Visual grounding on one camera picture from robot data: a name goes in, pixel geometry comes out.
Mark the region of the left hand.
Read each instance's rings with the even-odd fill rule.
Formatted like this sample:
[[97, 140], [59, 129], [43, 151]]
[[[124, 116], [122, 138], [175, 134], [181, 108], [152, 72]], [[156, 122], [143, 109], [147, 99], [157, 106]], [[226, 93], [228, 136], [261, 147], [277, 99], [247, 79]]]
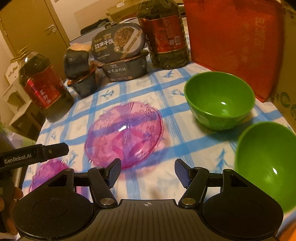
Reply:
[[6, 235], [17, 235], [18, 231], [12, 221], [11, 213], [13, 209], [15, 208], [16, 202], [23, 197], [23, 192], [20, 188], [14, 187], [14, 193], [12, 200], [10, 202], [5, 203], [5, 201], [1, 198], [1, 218], [4, 222], [4, 227], [6, 229], [6, 232], [4, 234]]

